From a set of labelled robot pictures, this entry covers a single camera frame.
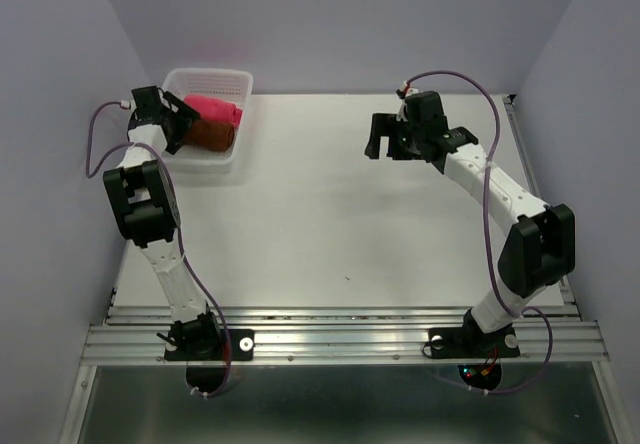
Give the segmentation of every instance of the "gray floor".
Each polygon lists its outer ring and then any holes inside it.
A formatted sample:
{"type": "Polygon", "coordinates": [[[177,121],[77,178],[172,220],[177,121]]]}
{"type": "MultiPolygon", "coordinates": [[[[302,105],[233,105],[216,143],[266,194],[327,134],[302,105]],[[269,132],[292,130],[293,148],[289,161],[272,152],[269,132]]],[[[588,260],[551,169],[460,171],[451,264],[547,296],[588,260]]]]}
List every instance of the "gray floor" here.
{"type": "MultiPolygon", "coordinates": [[[[502,386],[535,370],[505,366],[502,386]]],[[[614,442],[587,363],[553,364],[531,388],[490,397],[439,381],[435,367],[236,368],[210,401],[188,394],[180,368],[98,372],[85,444],[614,442]]]]}

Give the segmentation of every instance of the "black mounting plate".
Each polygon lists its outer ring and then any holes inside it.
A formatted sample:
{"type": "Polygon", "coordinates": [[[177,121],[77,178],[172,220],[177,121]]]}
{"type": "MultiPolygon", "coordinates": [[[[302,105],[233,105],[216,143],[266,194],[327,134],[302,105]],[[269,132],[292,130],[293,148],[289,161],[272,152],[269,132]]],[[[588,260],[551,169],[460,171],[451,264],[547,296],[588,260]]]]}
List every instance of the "black mounting plate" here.
{"type": "MultiPolygon", "coordinates": [[[[229,334],[231,336],[231,349],[233,350],[232,361],[252,361],[253,360],[253,348],[255,347],[255,332],[253,329],[229,329],[229,334]],[[243,351],[240,348],[240,341],[248,337],[254,343],[254,345],[248,351],[243,351]]],[[[223,347],[214,350],[212,354],[203,359],[201,356],[189,354],[182,350],[168,351],[165,349],[164,351],[164,360],[165,361],[223,361],[222,357],[223,347]]]]}
{"type": "MultiPolygon", "coordinates": [[[[430,346],[431,355],[428,357],[431,359],[485,359],[487,357],[487,353],[491,349],[469,349],[467,346],[462,345],[461,334],[462,329],[459,327],[434,327],[429,329],[429,339],[440,336],[443,345],[441,348],[439,348],[440,346],[430,346]]],[[[520,348],[517,345],[512,348],[505,343],[505,339],[508,339],[507,336],[513,336],[511,339],[515,339],[516,333],[513,328],[505,331],[504,338],[496,341],[500,359],[520,357],[520,348]]]]}

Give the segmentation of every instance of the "plastic bin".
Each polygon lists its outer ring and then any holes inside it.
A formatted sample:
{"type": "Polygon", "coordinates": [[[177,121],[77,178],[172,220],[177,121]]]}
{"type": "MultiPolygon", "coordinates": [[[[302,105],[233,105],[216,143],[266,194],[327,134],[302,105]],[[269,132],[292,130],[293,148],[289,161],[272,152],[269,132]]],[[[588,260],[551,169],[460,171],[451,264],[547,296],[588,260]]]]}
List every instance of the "plastic bin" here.
{"type": "MultiPolygon", "coordinates": [[[[253,89],[253,76],[244,71],[229,69],[184,68],[174,69],[164,80],[162,88],[180,99],[189,94],[217,97],[233,102],[243,110],[243,120],[253,89]]],[[[183,146],[174,156],[165,154],[163,159],[169,169],[180,172],[229,172],[242,142],[242,120],[236,131],[233,145],[226,152],[211,152],[191,146],[183,146]]]]}

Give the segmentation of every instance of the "white table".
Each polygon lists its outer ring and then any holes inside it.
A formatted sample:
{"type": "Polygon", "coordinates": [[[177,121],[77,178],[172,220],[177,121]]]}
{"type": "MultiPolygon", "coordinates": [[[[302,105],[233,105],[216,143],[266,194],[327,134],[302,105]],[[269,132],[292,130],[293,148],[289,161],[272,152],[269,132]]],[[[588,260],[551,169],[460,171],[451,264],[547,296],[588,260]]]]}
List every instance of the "white table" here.
{"type": "MultiPolygon", "coordinates": [[[[484,99],[442,98],[450,126],[467,127],[488,148],[494,123],[484,99]]],[[[495,160],[527,188],[502,99],[494,99],[502,119],[495,160]]],[[[175,176],[187,255],[222,306],[461,307],[482,299],[490,284],[478,204],[431,165],[363,155],[371,114],[398,106],[393,95],[254,96],[232,172],[206,184],[175,176]]],[[[492,237],[497,259],[497,226],[492,237]]],[[[563,304],[557,285],[534,302],[563,304]]],[[[130,244],[114,305],[166,306],[130,244]]]]}

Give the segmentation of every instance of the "pink cloth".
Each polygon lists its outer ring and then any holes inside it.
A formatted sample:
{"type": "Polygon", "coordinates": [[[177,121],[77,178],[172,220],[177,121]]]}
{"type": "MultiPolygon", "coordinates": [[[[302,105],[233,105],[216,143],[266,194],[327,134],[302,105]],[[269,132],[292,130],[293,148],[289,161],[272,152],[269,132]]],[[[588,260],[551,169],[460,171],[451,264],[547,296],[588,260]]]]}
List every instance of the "pink cloth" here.
{"type": "Polygon", "coordinates": [[[205,121],[230,122],[233,127],[240,125],[242,109],[231,102],[199,94],[189,94],[184,98],[184,102],[198,111],[205,121]]]}

